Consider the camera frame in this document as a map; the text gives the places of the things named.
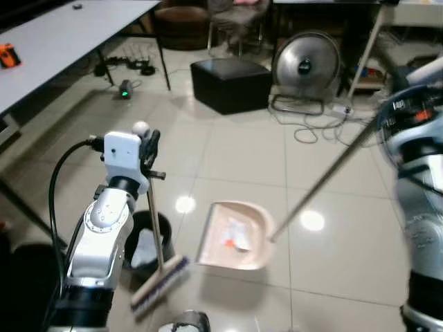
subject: black trash can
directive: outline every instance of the black trash can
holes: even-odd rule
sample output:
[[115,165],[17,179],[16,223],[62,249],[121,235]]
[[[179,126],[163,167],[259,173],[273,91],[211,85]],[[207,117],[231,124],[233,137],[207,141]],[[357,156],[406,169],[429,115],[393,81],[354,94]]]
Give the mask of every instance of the black trash can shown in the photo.
[[[132,256],[137,248],[138,236],[143,228],[152,230],[151,213],[149,211],[138,211],[133,215],[134,228],[128,236],[125,243],[125,260],[123,261],[123,268],[130,271],[134,276],[140,280],[147,280],[158,268],[159,263],[157,258],[153,259],[148,264],[143,264],[137,268],[131,266]],[[165,261],[175,255],[174,247],[172,246],[172,229],[168,219],[159,213],[160,233],[163,235],[161,247],[163,250],[163,258]]]

